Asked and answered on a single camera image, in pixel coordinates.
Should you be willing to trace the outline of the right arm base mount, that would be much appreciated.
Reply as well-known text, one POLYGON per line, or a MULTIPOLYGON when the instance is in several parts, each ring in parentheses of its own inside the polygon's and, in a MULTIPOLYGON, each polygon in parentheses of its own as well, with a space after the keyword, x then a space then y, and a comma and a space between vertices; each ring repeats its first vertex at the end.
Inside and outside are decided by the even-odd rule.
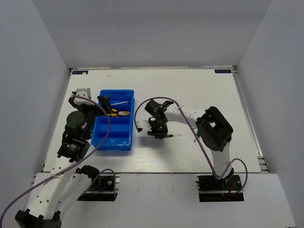
POLYGON ((197 176, 200 202, 240 202, 244 201, 239 175, 233 175, 226 185, 212 175, 197 176))

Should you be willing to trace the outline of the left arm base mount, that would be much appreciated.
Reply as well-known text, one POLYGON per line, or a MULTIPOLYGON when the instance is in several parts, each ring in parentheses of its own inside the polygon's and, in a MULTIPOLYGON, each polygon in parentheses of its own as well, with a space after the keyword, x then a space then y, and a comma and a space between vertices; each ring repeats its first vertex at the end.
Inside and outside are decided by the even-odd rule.
POLYGON ((93 186, 78 201, 113 202, 119 189, 120 175, 101 174, 93 186))

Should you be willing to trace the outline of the short rusty hex key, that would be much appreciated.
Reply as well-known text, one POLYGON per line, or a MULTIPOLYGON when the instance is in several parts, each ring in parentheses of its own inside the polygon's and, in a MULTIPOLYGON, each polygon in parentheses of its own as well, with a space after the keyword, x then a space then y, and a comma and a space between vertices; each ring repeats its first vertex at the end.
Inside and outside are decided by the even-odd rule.
POLYGON ((111 105, 124 105, 124 104, 130 105, 130 104, 131 104, 131 102, 129 102, 129 101, 125 101, 125 102, 118 102, 118 103, 114 103, 114 104, 111 104, 111 105))

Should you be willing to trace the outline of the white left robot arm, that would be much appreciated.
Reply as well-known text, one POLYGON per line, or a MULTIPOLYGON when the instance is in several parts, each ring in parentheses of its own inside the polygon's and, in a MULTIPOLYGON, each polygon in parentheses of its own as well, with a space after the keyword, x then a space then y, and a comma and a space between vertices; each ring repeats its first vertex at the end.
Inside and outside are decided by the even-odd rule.
POLYGON ((69 103, 76 109, 67 119, 61 146, 49 177, 34 187, 41 191, 25 210, 15 216, 21 228, 59 228, 71 205, 87 189, 100 185, 100 171, 80 166, 93 153, 89 152, 95 119, 106 111, 87 93, 74 93, 69 103))

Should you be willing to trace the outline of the slim green precision screwdriver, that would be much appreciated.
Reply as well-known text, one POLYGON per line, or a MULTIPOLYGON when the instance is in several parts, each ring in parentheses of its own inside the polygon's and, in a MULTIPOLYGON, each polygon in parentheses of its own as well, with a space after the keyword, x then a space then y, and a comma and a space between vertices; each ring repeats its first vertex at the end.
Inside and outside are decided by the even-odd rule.
POLYGON ((168 135, 165 135, 165 138, 172 138, 172 137, 179 137, 179 136, 182 136, 182 134, 168 134, 168 135))

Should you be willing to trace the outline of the yellow needle-nose pliers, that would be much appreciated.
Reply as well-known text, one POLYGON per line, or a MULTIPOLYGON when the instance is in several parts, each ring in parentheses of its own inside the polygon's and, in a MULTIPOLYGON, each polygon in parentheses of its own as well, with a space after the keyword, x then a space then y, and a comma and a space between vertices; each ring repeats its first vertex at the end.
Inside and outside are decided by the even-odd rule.
POLYGON ((130 116, 130 112, 128 111, 117 111, 113 114, 114 117, 124 117, 124 116, 130 116))

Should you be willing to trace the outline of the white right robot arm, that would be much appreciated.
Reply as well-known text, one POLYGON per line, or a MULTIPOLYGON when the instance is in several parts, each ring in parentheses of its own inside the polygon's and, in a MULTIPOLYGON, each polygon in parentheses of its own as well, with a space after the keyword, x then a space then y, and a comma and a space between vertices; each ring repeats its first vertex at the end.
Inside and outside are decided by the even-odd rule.
POLYGON ((145 111, 151 115, 147 121, 137 122, 138 129, 147 130, 147 134, 156 139, 168 137, 167 122, 178 122, 190 126, 197 137, 210 149, 213 162, 213 177, 219 189, 226 189, 232 183, 234 168, 230 162, 230 142, 233 128, 218 108, 211 106, 206 111, 187 109, 181 111, 179 107, 170 108, 173 101, 163 104, 150 100, 145 111))

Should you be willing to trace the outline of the yellow combination pliers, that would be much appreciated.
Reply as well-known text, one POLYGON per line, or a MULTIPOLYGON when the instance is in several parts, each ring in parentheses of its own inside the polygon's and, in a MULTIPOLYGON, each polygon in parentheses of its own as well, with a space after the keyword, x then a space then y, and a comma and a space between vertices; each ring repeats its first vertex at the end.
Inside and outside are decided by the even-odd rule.
POLYGON ((119 112, 116 109, 112 109, 111 113, 108 114, 108 116, 110 116, 110 117, 118 117, 119 116, 119 112))

